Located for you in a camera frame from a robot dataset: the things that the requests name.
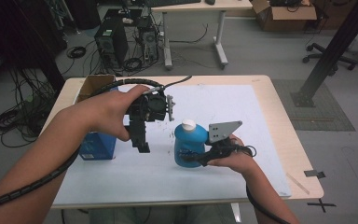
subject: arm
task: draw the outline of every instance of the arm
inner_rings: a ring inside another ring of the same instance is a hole
[[[127,93],[110,91],[57,113],[33,147],[0,181],[0,196],[49,174],[63,164],[80,146],[89,131],[109,133],[128,141],[123,117],[131,102],[145,86]],[[0,206],[0,223],[42,223],[63,181],[64,174],[45,186]]]
[[[239,138],[233,135],[231,138],[236,139],[238,144],[243,146],[243,142]],[[232,152],[229,157],[209,161],[208,165],[226,166],[242,174],[250,192],[261,206],[289,223],[299,223],[296,216],[276,193],[266,175],[252,157],[242,152]],[[255,209],[255,215],[258,223],[275,223],[257,209]]]

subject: metal bracket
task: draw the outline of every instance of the metal bracket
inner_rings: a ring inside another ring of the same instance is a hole
[[[171,95],[167,95],[167,110],[168,110],[168,118],[170,119],[170,121],[175,120],[175,118],[172,116],[172,109],[173,106],[175,105],[175,102],[172,100],[173,97]]]
[[[315,107],[315,103],[312,101],[312,98],[307,97],[301,91],[291,92],[290,96],[292,97],[293,103],[296,107]]]
[[[242,125],[242,121],[215,123],[209,125],[209,142],[214,143],[228,138]]]

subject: hand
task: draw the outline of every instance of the hand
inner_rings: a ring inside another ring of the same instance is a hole
[[[233,144],[244,146],[239,137],[232,134],[230,137]],[[231,152],[231,155],[222,159],[211,160],[208,165],[226,166],[242,175],[248,175],[255,167],[258,167],[253,158],[243,152]]]
[[[110,91],[71,106],[74,112],[82,111],[82,117],[89,122],[89,130],[108,133],[122,141],[128,141],[130,134],[124,128],[123,119],[131,103],[149,90],[137,85],[128,92]]]

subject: desk leg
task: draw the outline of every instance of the desk leg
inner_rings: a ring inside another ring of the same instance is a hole
[[[220,58],[220,63],[222,64],[222,68],[225,68],[226,65],[228,65],[228,60],[226,57],[225,52],[223,51],[222,47],[222,34],[223,34],[223,25],[225,23],[225,11],[220,11],[220,17],[219,17],[219,26],[217,28],[217,36],[213,37],[214,45],[216,46],[217,54]]]
[[[167,25],[167,13],[162,13],[162,23],[164,28],[164,60],[165,60],[165,68],[168,70],[172,70],[172,58],[171,58],[171,49],[170,49],[170,39],[168,38],[168,25]]]

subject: computer tower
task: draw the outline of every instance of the computer tower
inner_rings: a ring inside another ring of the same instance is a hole
[[[103,65],[122,67],[129,48],[123,20],[115,17],[104,20],[94,38]]]
[[[101,24],[95,0],[65,0],[77,28],[88,30]]]
[[[144,32],[142,35],[143,53],[145,61],[154,61],[158,57],[157,36],[155,30]]]
[[[144,60],[146,62],[156,60],[158,58],[158,35],[151,18],[149,16],[141,17],[137,28],[141,40]]]

